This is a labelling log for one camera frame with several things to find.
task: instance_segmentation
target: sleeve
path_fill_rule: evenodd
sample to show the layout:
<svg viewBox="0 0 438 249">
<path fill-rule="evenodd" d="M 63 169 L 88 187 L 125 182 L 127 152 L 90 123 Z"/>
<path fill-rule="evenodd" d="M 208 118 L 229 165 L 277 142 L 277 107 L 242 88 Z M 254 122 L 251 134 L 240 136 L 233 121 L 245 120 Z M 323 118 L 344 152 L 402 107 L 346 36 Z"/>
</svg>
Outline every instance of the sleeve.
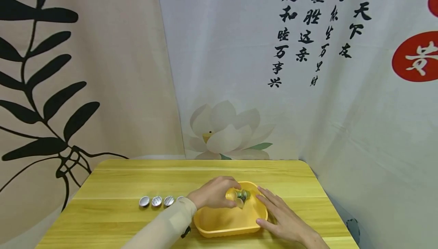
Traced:
<svg viewBox="0 0 438 249">
<path fill-rule="evenodd" d="M 196 211 L 191 200 L 182 198 L 176 201 L 141 229 L 122 249 L 170 248 L 184 234 Z"/>
</svg>

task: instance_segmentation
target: curtain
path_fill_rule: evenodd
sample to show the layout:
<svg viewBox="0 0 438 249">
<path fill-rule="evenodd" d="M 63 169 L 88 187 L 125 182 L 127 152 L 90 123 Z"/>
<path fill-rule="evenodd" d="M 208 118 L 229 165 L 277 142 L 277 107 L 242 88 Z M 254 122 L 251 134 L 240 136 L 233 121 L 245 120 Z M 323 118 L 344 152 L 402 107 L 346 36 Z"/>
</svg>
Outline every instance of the curtain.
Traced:
<svg viewBox="0 0 438 249">
<path fill-rule="evenodd" d="M 302 159 L 361 248 L 434 248 L 438 0 L 160 0 L 187 159 Z"/>
<path fill-rule="evenodd" d="M 0 0 L 0 248 L 104 159 L 183 159 L 158 0 Z"/>
</svg>

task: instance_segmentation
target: tabletop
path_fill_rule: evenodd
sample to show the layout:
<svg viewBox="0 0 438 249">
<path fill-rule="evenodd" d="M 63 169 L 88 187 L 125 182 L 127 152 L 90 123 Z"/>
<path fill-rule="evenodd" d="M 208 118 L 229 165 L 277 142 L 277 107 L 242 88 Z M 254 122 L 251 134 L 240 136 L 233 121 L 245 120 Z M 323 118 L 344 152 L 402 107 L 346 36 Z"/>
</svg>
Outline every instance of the tabletop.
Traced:
<svg viewBox="0 0 438 249">
<path fill-rule="evenodd" d="M 268 188 L 323 237 L 331 249 L 357 249 L 310 167 L 300 160 L 106 160 L 61 213 L 37 249 L 121 248 L 163 208 L 139 208 L 144 195 L 187 195 L 219 175 Z M 172 248 L 303 248 L 265 230 L 204 238 L 192 232 Z"/>
</svg>

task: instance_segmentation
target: red circle with white character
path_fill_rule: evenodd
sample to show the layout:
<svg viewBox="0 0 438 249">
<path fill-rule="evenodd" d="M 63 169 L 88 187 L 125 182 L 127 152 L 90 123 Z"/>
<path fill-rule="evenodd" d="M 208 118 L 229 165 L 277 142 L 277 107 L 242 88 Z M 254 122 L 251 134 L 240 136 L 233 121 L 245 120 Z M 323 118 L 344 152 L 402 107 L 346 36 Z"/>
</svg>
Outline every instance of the red circle with white character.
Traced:
<svg viewBox="0 0 438 249">
<path fill-rule="evenodd" d="M 392 57 L 392 68 L 411 82 L 438 79 L 438 31 L 420 33 L 404 41 Z"/>
<path fill-rule="evenodd" d="M 428 5 L 430 12 L 438 17 L 438 0 L 429 0 Z"/>
</svg>

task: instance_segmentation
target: yellow basin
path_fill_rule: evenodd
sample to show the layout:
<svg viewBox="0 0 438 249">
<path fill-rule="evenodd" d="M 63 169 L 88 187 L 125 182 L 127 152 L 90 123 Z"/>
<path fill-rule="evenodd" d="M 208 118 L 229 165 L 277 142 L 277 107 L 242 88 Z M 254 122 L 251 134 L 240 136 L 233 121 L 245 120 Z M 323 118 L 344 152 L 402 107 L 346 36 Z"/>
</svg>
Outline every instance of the yellow basin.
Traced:
<svg viewBox="0 0 438 249">
<path fill-rule="evenodd" d="M 268 219 L 268 210 L 256 195 L 260 192 L 252 182 L 239 182 L 242 189 L 250 192 L 244 207 L 240 208 L 201 208 L 194 215 L 194 225 L 206 238 L 254 233 L 260 229 L 257 218 Z M 227 192 L 230 195 L 235 189 Z"/>
</svg>

